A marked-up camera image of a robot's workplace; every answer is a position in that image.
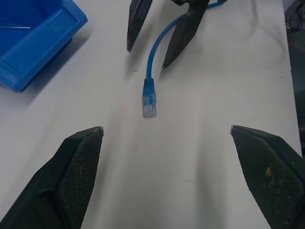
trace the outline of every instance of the table surface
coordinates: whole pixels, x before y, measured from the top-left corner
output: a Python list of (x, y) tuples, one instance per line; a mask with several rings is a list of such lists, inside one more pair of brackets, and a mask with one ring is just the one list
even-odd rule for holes
[(64, 138), (105, 130), (86, 229), (268, 229), (230, 136), (243, 125), (301, 153), (281, 0), (208, 10), (166, 70), (153, 66), (158, 115), (142, 118), (149, 51), (187, 10), (154, 0), (126, 51), (128, 0), (76, 0), (89, 22), (29, 88), (0, 88), (0, 218)]

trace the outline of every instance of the black robotic claw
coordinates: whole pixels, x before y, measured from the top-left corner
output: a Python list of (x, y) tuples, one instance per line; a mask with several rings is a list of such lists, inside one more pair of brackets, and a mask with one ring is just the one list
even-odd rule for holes
[[(132, 0), (129, 11), (127, 32), (127, 51), (131, 51), (143, 26), (144, 20), (153, 0)], [(203, 14), (210, 0), (171, 0), (181, 6), (189, 3), (189, 9), (173, 32), (162, 68), (168, 67), (183, 51), (197, 32)]]

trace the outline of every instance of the blue plastic bin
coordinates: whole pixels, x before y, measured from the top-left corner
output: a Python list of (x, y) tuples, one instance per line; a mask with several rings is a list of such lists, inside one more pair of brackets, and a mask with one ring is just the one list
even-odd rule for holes
[(72, 0), (0, 0), (0, 84), (24, 90), (86, 22)]

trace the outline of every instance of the white tabletop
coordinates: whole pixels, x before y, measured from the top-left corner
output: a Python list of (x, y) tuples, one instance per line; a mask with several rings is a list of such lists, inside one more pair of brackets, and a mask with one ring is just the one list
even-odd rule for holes
[(149, 51), (187, 10), (154, 0), (132, 53), (129, 0), (76, 0), (89, 22), (29, 88), (0, 88), (0, 218), (64, 138), (105, 136), (84, 229), (268, 229), (230, 136), (243, 125), (301, 153), (281, 0), (208, 10), (166, 70), (156, 54), (157, 117), (142, 118)]

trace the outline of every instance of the blue ethernet cable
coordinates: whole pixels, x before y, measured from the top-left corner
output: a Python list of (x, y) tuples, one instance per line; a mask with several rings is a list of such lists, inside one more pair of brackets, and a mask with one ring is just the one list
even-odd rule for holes
[[(219, 2), (209, 4), (207, 9), (213, 8), (215, 6), (222, 5)], [(154, 89), (154, 82), (152, 78), (152, 66), (153, 58), (157, 52), (157, 48), (162, 40), (162, 38), (167, 34), (167, 32), (175, 26), (181, 19), (183, 19), (186, 14), (181, 15), (179, 18), (175, 19), (171, 24), (169, 24), (163, 32), (159, 35), (155, 43), (153, 44), (152, 50), (149, 53), (147, 68), (146, 68), (146, 78), (144, 80), (143, 94), (142, 94), (142, 111), (143, 117), (156, 117), (157, 116), (157, 104), (156, 104), (156, 92)]]

